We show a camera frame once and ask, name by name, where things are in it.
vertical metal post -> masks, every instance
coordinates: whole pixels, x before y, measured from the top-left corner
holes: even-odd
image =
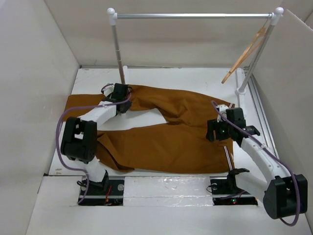
[[[277,7],[275,9],[275,12],[273,13],[273,16],[272,16],[272,19],[270,21],[270,25],[265,33],[265,36],[263,38],[263,41],[262,41],[262,44],[260,45],[260,47],[258,48],[258,51],[256,52],[255,56],[253,57],[251,63],[250,63],[250,66],[249,66],[249,70],[246,74],[246,77],[242,83],[242,85],[237,88],[236,90],[236,94],[244,94],[246,92],[245,88],[246,88],[246,85],[248,84],[248,81],[255,69],[255,66],[258,62],[258,60],[260,59],[260,56],[266,46],[266,43],[268,42],[268,39],[275,27],[275,25],[277,24],[279,18],[281,17],[281,15],[284,13],[284,9],[282,7]]]
[[[109,15],[110,25],[112,26],[112,32],[113,32],[113,39],[114,39],[114,46],[115,46],[115,53],[116,53],[116,59],[117,59],[117,64],[118,64],[119,76],[121,78],[121,83],[125,84],[126,83],[125,82],[125,75],[124,75],[122,59],[121,59],[121,53],[120,53],[120,50],[119,50],[117,33],[116,33],[117,13],[115,13],[115,10],[113,8],[109,8],[107,10],[107,14]]]

metal rod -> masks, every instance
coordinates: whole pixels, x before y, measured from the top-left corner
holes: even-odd
[[[112,32],[113,32],[113,38],[114,38],[114,45],[115,45],[115,53],[116,53],[116,59],[118,64],[118,71],[119,76],[121,77],[121,83],[125,84],[125,75],[122,65],[122,59],[121,59],[121,53],[119,51],[119,45],[117,40],[117,33],[116,33],[116,25],[112,25]]]
[[[266,43],[268,42],[268,39],[269,39],[270,34],[272,33],[274,27],[275,26],[271,25],[271,24],[268,26],[268,29],[267,29],[267,31],[265,33],[263,42],[260,45],[260,47],[258,48],[258,51],[256,52],[253,60],[251,61],[250,65],[249,65],[249,70],[248,70],[248,72],[246,74],[246,77],[245,77],[241,87],[238,89],[238,92],[240,92],[240,93],[244,93],[245,92],[246,85],[248,84],[248,81],[249,81],[249,79],[250,79],[250,77],[251,77],[251,75],[252,75],[252,73],[253,73],[253,71],[255,69],[255,66],[256,66],[258,60],[260,59],[262,51],[264,50],[264,48],[266,46]]]
[[[117,19],[271,19],[265,14],[117,14]]]

brown cloth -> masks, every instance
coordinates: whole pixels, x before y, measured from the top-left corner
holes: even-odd
[[[135,168],[173,173],[220,173],[234,167],[230,157],[233,141],[210,142],[205,138],[207,121],[216,119],[211,100],[229,103],[203,94],[130,85],[132,111],[157,108],[168,123],[122,131],[98,131],[96,156],[114,170]],[[97,105],[102,94],[70,95],[66,109]],[[69,112],[80,116],[89,110]]]

horizontal metal bar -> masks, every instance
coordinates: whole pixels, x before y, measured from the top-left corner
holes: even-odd
[[[265,14],[117,14],[118,19],[271,19]]]

white stripe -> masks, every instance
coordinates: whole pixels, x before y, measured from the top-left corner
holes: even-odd
[[[225,151],[225,154],[226,154],[226,158],[227,158],[229,170],[232,170],[232,169],[233,169],[233,166],[232,166],[232,164],[231,164],[230,157],[229,157],[229,154],[228,154],[228,149],[227,149],[226,146],[224,146],[224,151]]]

